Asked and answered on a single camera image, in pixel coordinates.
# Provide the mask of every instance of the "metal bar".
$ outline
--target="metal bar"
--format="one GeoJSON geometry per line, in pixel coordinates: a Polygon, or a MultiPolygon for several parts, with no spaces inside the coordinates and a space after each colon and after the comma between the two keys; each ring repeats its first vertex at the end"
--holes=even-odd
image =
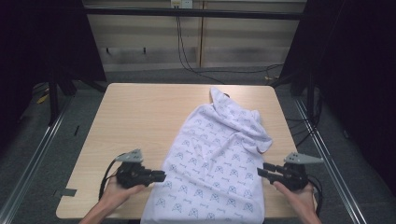
{"type": "Polygon", "coordinates": [[[311,123],[309,122],[308,116],[306,115],[307,111],[303,101],[301,99],[296,99],[295,104],[297,105],[301,117],[305,119],[306,128],[308,129],[309,132],[311,132],[312,140],[314,141],[314,144],[316,145],[321,158],[323,158],[324,160],[326,169],[329,172],[332,182],[337,188],[338,193],[340,194],[341,199],[346,207],[346,210],[348,211],[350,217],[352,218],[352,221],[354,223],[366,224],[367,222],[363,216],[363,213],[361,212],[361,209],[358,203],[356,202],[355,197],[352,195],[349,188],[347,187],[344,178],[341,176],[334,160],[332,159],[332,155],[329,149],[327,149],[318,130],[316,128],[314,129],[311,123]]]}
{"type": "Polygon", "coordinates": [[[156,7],[27,7],[29,10],[45,12],[74,12],[93,15],[124,16],[170,16],[170,17],[206,17],[206,18],[239,18],[299,21],[320,18],[298,12],[236,11],[191,8],[156,8],[156,7]]]}
{"type": "Polygon", "coordinates": [[[24,195],[30,187],[30,184],[35,177],[35,173],[37,172],[40,163],[43,161],[50,143],[52,142],[53,137],[57,133],[62,120],[64,119],[64,112],[67,107],[69,107],[72,97],[67,97],[65,99],[64,107],[59,114],[58,118],[54,121],[52,126],[49,126],[41,139],[40,144],[35,150],[35,154],[32,159],[30,159],[28,165],[26,166],[21,178],[19,179],[17,185],[14,190],[12,190],[11,194],[8,196],[7,201],[0,211],[0,223],[1,224],[9,224],[17,213],[18,208],[21,205],[24,195]]]}

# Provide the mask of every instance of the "printed pattern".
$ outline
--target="printed pattern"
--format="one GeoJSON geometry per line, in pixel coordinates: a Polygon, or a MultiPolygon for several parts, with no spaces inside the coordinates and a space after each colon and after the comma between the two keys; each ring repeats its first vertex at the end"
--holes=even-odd
{"type": "Polygon", "coordinates": [[[240,107],[216,88],[180,129],[163,164],[141,223],[263,223],[262,179],[272,144],[257,111],[240,107]]]}

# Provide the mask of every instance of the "wooden tabletop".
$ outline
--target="wooden tabletop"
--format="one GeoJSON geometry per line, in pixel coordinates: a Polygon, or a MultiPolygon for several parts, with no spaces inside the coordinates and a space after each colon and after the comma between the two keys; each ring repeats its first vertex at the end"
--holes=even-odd
{"type": "MultiPolygon", "coordinates": [[[[121,153],[142,149],[143,165],[161,169],[163,160],[187,116],[198,106],[211,103],[210,87],[196,84],[132,84],[108,86],[78,161],[67,184],[74,197],[63,196],[59,218],[83,218],[97,203],[107,166],[121,153]]],[[[264,160],[283,165],[296,151],[273,88],[265,86],[216,86],[245,109],[258,110],[262,125],[274,143],[264,160]]],[[[112,174],[120,163],[115,163],[112,174]]],[[[295,217],[285,198],[263,179],[265,218],[295,217]]],[[[110,217],[139,219],[152,185],[131,197],[110,217]]]]}

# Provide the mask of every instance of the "white cloth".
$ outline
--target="white cloth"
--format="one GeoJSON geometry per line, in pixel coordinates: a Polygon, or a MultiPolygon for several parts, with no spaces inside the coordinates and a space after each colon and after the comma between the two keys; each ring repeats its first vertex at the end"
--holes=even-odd
{"type": "Polygon", "coordinates": [[[141,223],[263,223],[257,167],[272,139],[258,111],[210,92],[213,104],[198,106],[181,127],[163,164],[167,177],[153,187],[141,223]]]}

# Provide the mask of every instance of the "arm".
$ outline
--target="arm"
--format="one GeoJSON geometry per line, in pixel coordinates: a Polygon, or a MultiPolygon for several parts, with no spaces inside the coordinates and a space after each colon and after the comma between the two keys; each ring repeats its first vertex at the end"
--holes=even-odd
{"type": "Polygon", "coordinates": [[[307,184],[304,189],[291,192],[283,184],[275,181],[274,186],[281,192],[289,204],[304,224],[319,224],[320,219],[315,213],[313,192],[311,184],[307,184]]]}
{"type": "Polygon", "coordinates": [[[140,192],[144,188],[144,185],[137,185],[130,189],[124,189],[117,183],[117,178],[112,176],[108,180],[105,192],[100,201],[79,223],[96,224],[102,222],[105,217],[111,215],[114,210],[125,203],[131,195],[140,192]]]}

